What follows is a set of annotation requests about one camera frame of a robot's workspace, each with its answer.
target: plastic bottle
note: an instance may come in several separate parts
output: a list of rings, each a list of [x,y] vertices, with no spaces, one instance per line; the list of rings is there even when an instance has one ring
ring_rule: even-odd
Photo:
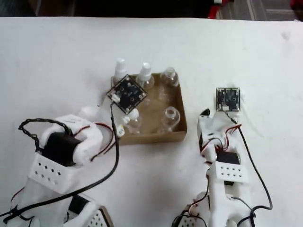
[[[179,84],[179,77],[173,67],[168,67],[160,75],[160,100],[174,100],[176,96],[176,88]]]
[[[136,82],[143,87],[143,89],[148,90],[155,84],[155,79],[152,76],[152,68],[149,63],[143,63],[141,71],[137,76]]]
[[[133,109],[125,117],[125,126],[130,134],[140,134],[141,133],[142,118],[137,109]]]
[[[115,74],[112,78],[112,86],[116,85],[127,74],[126,64],[123,58],[118,58],[116,62]]]
[[[158,132],[159,133],[172,132],[179,122],[180,122],[179,111],[175,107],[169,106],[163,111]]]

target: black cable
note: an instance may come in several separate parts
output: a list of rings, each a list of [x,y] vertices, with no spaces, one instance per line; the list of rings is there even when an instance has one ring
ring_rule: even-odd
[[[25,125],[27,125],[28,123],[31,123],[31,122],[48,122],[48,123],[58,124],[58,125],[60,125],[64,128],[64,132],[66,134],[72,135],[71,129],[69,127],[67,127],[67,125],[62,123],[62,122],[52,120],[52,119],[44,119],[44,118],[26,119],[25,121],[23,121],[20,124],[18,129],[23,131],[24,134],[26,134],[27,136],[29,136],[30,138],[32,138],[35,141],[36,151],[42,151],[43,150],[40,147],[40,141],[38,139],[37,134],[32,134],[24,128]]]
[[[172,224],[171,224],[171,227],[175,227],[175,222],[178,218],[181,218],[181,217],[187,217],[187,218],[197,218],[197,219],[200,219],[203,221],[205,227],[207,227],[207,224],[205,222],[205,220],[199,216],[195,216],[195,215],[187,215],[187,214],[180,214],[178,216],[175,217],[175,219],[173,220]]]
[[[64,224],[65,224],[66,222],[68,222],[69,219],[70,219],[70,214],[69,214],[69,212],[66,212],[66,221],[64,222]]]
[[[253,208],[253,211],[256,211],[256,210],[258,210],[258,209],[272,210],[272,209],[273,209],[273,203],[272,203],[272,200],[271,200],[269,191],[268,191],[268,189],[267,189],[267,187],[266,187],[266,185],[265,185],[265,183],[264,183],[264,181],[263,181],[263,179],[262,179],[262,177],[261,177],[259,171],[257,170],[257,167],[256,167],[254,161],[252,160],[252,157],[251,157],[251,154],[250,154],[250,150],[249,150],[249,148],[248,148],[248,146],[247,146],[247,143],[246,143],[246,140],[245,140],[245,138],[244,138],[244,135],[243,135],[243,132],[242,132],[241,128],[239,127],[238,130],[239,130],[239,132],[240,132],[240,134],[241,134],[241,136],[242,136],[242,139],[243,139],[245,148],[246,148],[246,150],[247,150],[248,157],[250,158],[251,164],[252,164],[252,166],[254,167],[255,172],[256,172],[256,174],[258,175],[258,178],[260,179],[260,181],[261,181],[261,183],[262,183],[262,185],[263,185],[263,188],[264,188],[264,190],[265,190],[265,193],[266,193],[266,195],[267,195],[268,202],[269,202],[269,207],[263,206],[263,205],[259,205],[259,206],[255,206],[255,207]]]
[[[213,137],[213,138],[209,139],[208,141],[212,141],[212,140],[215,140],[215,139],[219,140],[220,145],[221,145],[221,149],[223,149],[223,143],[218,137]]]
[[[32,219],[30,220],[30,222],[29,222],[29,224],[28,224],[28,227],[31,226],[33,220],[34,220],[34,218],[32,218]]]
[[[3,217],[3,216],[8,215],[8,214],[10,214],[10,213],[11,213],[11,211],[6,212],[6,213],[3,213],[3,214],[0,214],[0,217]]]
[[[226,115],[229,117],[229,119],[231,120],[231,122],[237,124],[237,122],[236,122],[234,119],[232,119],[232,118],[228,115],[227,112],[225,112],[225,113],[226,113]],[[254,224],[254,217],[255,217],[254,212],[255,212],[256,210],[258,210],[258,209],[272,210],[272,209],[273,209],[273,203],[272,203],[272,200],[271,200],[269,191],[268,191],[268,189],[267,189],[267,187],[266,187],[266,185],[265,185],[265,183],[264,183],[264,181],[263,181],[263,179],[262,179],[262,177],[261,177],[259,171],[257,170],[257,167],[256,167],[256,165],[255,165],[255,163],[254,163],[252,157],[251,157],[250,150],[249,150],[249,148],[248,148],[248,145],[247,145],[247,142],[246,142],[245,137],[244,137],[244,135],[243,135],[243,132],[242,132],[242,130],[241,130],[240,127],[238,128],[238,130],[239,130],[240,135],[241,135],[241,137],[242,137],[242,139],[243,139],[243,143],[244,143],[245,148],[246,148],[246,150],[247,150],[247,154],[248,154],[248,157],[249,157],[249,159],[250,159],[250,162],[251,162],[251,164],[252,164],[252,166],[253,166],[253,168],[254,168],[256,174],[258,175],[259,180],[260,180],[261,183],[262,183],[262,186],[263,186],[263,188],[264,188],[264,190],[265,190],[265,193],[266,193],[266,195],[267,195],[268,202],[269,202],[269,206],[258,205],[258,206],[253,207],[252,210],[251,210],[251,214],[250,214],[249,216],[247,216],[247,217],[241,219],[241,220],[238,222],[238,224],[237,224],[237,226],[239,226],[243,221],[250,219],[251,225],[252,225],[252,227],[254,227],[254,226],[255,226],[255,224]]]
[[[114,164],[114,167],[113,169],[105,176],[103,177],[102,179],[86,186],[86,187],[83,187],[81,189],[78,189],[76,191],[73,191],[71,193],[68,193],[68,194],[65,194],[63,196],[60,196],[58,198],[54,198],[54,199],[51,199],[51,200],[47,200],[47,201],[43,201],[43,202],[39,202],[39,203],[35,203],[35,204],[32,204],[32,205],[29,205],[27,207],[24,207],[24,208],[21,208],[19,210],[17,210],[16,212],[14,212],[11,216],[8,216],[6,217],[3,222],[5,224],[7,224],[7,222],[15,217],[17,217],[18,215],[22,214],[23,212],[25,211],[28,211],[30,209],[33,209],[33,208],[37,208],[37,207],[41,207],[41,206],[45,206],[45,205],[48,205],[48,204],[51,204],[51,203],[54,203],[54,202],[59,202],[59,201],[62,201],[62,200],[65,200],[69,197],[72,197],[72,196],[76,196],[84,191],[87,191],[101,183],[103,183],[105,180],[107,180],[114,172],[115,170],[117,169],[117,166],[118,166],[118,163],[119,163],[119,157],[120,157],[120,152],[119,152],[119,140],[118,140],[118,135],[117,135],[117,131],[116,131],[116,125],[115,125],[115,120],[114,120],[114,115],[113,115],[113,104],[112,103],[110,105],[110,111],[111,111],[111,121],[112,121],[112,128],[114,130],[114,137],[115,137],[115,144],[116,144],[116,161],[115,161],[115,164]]]

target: electrical cable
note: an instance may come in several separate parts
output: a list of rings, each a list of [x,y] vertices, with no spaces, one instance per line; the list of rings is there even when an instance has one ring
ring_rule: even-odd
[[[37,208],[37,207],[41,207],[41,206],[44,206],[44,205],[48,205],[48,204],[51,204],[51,203],[54,203],[54,202],[59,202],[59,201],[62,201],[62,200],[65,200],[69,197],[72,197],[72,196],[75,196],[75,195],[78,195],[79,193],[82,193],[84,191],[87,191],[101,183],[103,183],[105,180],[107,180],[117,169],[117,166],[118,166],[118,163],[119,163],[119,157],[120,157],[120,152],[119,152],[119,140],[118,140],[118,135],[117,135],[117,132],[116,132],[116,125],[115,125],[115,120],[114,120],[114,115],[113,115],[113,102],[112,104],[110,105],[110,111],[111,111],[111,121],[112,121],[112,128],[113,128],[113,131],[114,131],[114,137],[115,137],[115,146],[116,146],[116,160],[115,160],[115,164],[112,168],[112,170],[105,176],[103,177],[102,179],[86,186],[86,187],[83,187],[81,189],[78,189],[78,190],[75,190],[71,193],[68,193],[68,194],[65,194],[65,195],[62,195],[60,197],[57,197],[57,198],[54,198],[54,199],[50,199],[50,200],[47,200],[47,201],[43,201],[43,202],[39,202],[39,203],[35,203],[35,204],[32,204],[32,205],[29,205],[27,207],[23,207],[21,209],[17,209],[17,206],[14,208],[16,209],[14,212],[10,211],[6,214],[10,214],[12,213],[12,215],[6,217],[3,222],[5,224],[7,224],[7,222],[15,217],[17,217],[18,215],[22,214],[23,212],[25,211],[28,211],[30,209],[33,209],[33,208]]]
[[[99,126],[102,126],[102,127],[105,127],[107,128],[110,132],[111,132],[111,138],[109,140],[109,142],[107,143],[107,145],[99,152],[97,153],[96,155],[94,155],[90,161],[92,162],[97,156],[99,156],[100,154],[102,154],[111,144],[111,142],[113,141],[113,138],[114,138],[114,131],[107,125],[107,124],[104,124],[104,123],[100,123],[100,122],[95,122],[96,125],[99,125]],[[74,137],[77,136],[81,131],[83,131],[84,129],[87,129],[89,128],[90,126],[87,125],[87,126],[84,126],[83,128],[81,128],[76,134],[74,134]]]
[[[14,198],[15,198],[20,192],[22,192],[23,189],[25,189],[25,187],[21,188],[21,189],[20,189],[18,192],[16,192],[16,193],[13,195],[13,197],[11,198],[11,200],[10,200],[10,209],[12,209],[11,204],[12,204]]]
[[[194,215],[187,215],[187,214],[180,214],[178,216],[175,217],[175,219],[173,220],[172,224],[171,224],[171,227],[175,227],[175,222],[177,221],[178,218],[180,217],[187,217],[187,218],[197,218],[197,219],[200,219],[203,221],[205,227],[207,227],[207,224],[205,222],[205,220],[199,216],[194,216]]]
[[[56,121],[56,120],[52,120],[52,119],[45,119],[45,118],[35,118],[35,119],[26,119],[25,121],[23,121],[20,126],[19,126],[19,130],[23,131],[24,134],[26,134],[27,136],[29,136],[30,138],[32,138],[35,141],[35,146],[36,146],[36,151],[42,151],[43,149],[40,147],[40,141],[38,139],[37,134],[31,134],[28,130],[26,130],[24,128],[25,125],[27,125],[28,123],[31,122],[48,122],[48,123],[53,123],[53,124],[58,124],[60,126],[62,126],[64,128],[64,132],[67,135],[72,135],[72,131],[69,127],[67,127],[66,124]]]
[[[195,202],[193,202],[192,204],[189,205],[188,213],[189,213],[190,215],[192,215],[192,213],[190,212],[190,210],[193,208],[193,206],[195,206],[195,205],[197,205],[198,203],[202,202],[202,201],[207,197],[207,195],[208,195],[209,178],[208,178],[208,176],[206,176],[206,178],[207,178],[207,189],[206,189],[205,195],[204,195],[201,199],[199,199],[199,200],[197,200],[197,201],[195,201]]]
[[[226,113],[226,115],[229,117],[229,119],[231,120],[231,122],[237,124],[237,122],[236,122],[234,119],[232,119],[232,118],[228,115],[227,112],[225,112],[225,113]],[[242,130],[241,130],[240,127],[238,127],[238,130],[239,130],[240,135],[241,135],[241,137],[242,137],[242,140],[243,140],[243,143],[244,143],[244,145],[245,145],[245,148],[246,148],[248,157],[249,157],[249,159],[250,159],[250,162],[251,162],[251,164],[252,164],[252,166],[253,166],[253,168],[254,168],[256,174],[258,175],[259,180],[260,180],[261,183],[262,183],[262,186],[263,186],[263,188],[264,188],[264,190],[265,190],[265,193],[266,193],[266,195],[267,195],[268,202],[269,202],[269,206],[258,205],[258,206],[253,207],[253,208],[252,208],[251,214],[250,214],[249,216],[243,218],[242,220],[240,220],[240,221],[238,222],[238,224],[237,224],[237,226],[239,226],[243,221],[245,221],[245,220],[247,220],[247,219],[250,219],[251,225],[254,227],[254,226],[255,226],[254,220],[253,220],[253,218],[254,218],[254,212],[255,212],[256,210],[258,210],[258,209],[272,210],[272,209],[273,209],[273,203],[272,203],[272,200],[271,200],[269,191],[268,191],[268,189],[267,189],[267,187],[266,187],[266,185],[265,185],[265,183],[264,183],[264,181],[263,181],[263,179],[262,179],[262,177],[261,177],[259,171],[257,170],[257,167],[256,167],[256,165],[255,165],[255,163],[254,163],[252,157],[251,157],[250,150],[249,150],[249,148],[248,148],[248,145],[247,145],[247,142],[246,142],[245,137],[244,137],[244,135],[243,135],[243,132],[242,132]]]
[[[232,199],[234,199],[234,200],[239,200],[239,201],[241,201],[242,203],[244,203],[249,209],[250,209],[250,211],[253,213],[253,210],[252,210],[252,208],[243,200],[243,199],[241,199],[241,198],[239,198],[239,197],[231,197]]]
[[[70,219],[70,214],[69,214],[69,212],[66,212],[66,221],[64,222],[64,224],[65,224],[66,222],[68,222],[69,219]]]
[[[109,140],[109,142],[108,142],[108,144],[99,152],[99,153],[97,153],[96,155],[94,155],[92,158],[91,158],[91,162],[95,159],[95,157],[97,157],[97,156],[99,156],[100,154],[102,154],[109,146],[110,146],[110,143],[113,141],[113,138],[114,138],[114,131],[108,126],[108,125],[106,125],[106,124],[103,124],[103,123],[95,123],[96,125],[100,125],[100,126],[103,126],[103,127],[105,127],[105,128],[107,128],[107,129],[109,129],[110,130],[110,132],[111,132],[111,138],[110,138],[110,140]]]
[[[29,224],[28,224],[28,227],[31,226],[33,220],[34,220],[33,218],[30,220],[30,222],[29,222]]]

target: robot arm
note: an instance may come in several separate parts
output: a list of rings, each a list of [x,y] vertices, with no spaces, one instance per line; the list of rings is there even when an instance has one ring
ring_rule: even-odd
[[[40,143],[43,149],[35,153],[18,209],[74,191],[79,174],[90,162],[90,158],[99,152],[103,136],[96,124],[75,115],[56,120],[67,125],[73,135],[65,134],[63,128],[56,124],[43,133]],[[24,212],[21,217],[35,217],[31,224],[33,227],[63,227],[64,216],[71,201],[72,197],[34,208]],[[64,226],[71,226],[70,222],[77,222],[77,225],[72,226],[87,226],[88,220],[93,218],[99,207],[99,204],[90,199],[82,212]],[[7,226],[27,227],[28,222],[17,217],[10,220]]]

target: cardboard box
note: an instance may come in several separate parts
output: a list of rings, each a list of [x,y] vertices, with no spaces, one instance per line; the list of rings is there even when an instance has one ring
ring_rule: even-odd
[[[160,91],[160,73],[152,74],[155,78],[155,85],[151,90],[147,90],[146,99],[150,99],[151,102],[146,107],[144,102],[137,106],[142,117],[142,130],[139,135],[132,135],[125,130],[125,136],[120,140],[121,145],[128,144],[148,144],[148,143],[163,143],[163,142],[177,142],[182,141],[187,132],[187,123],[185,118],[185,111],[183,106],[183,100],[181,95],[180,84],[171,88],[176,93],[175,99],[172,101],[159,100]],[[160,126],[160,119],[163,111],[168,106],[173,106],[180,112],[180,122],[176,126],[173,132],[170,133],[157,133]]]

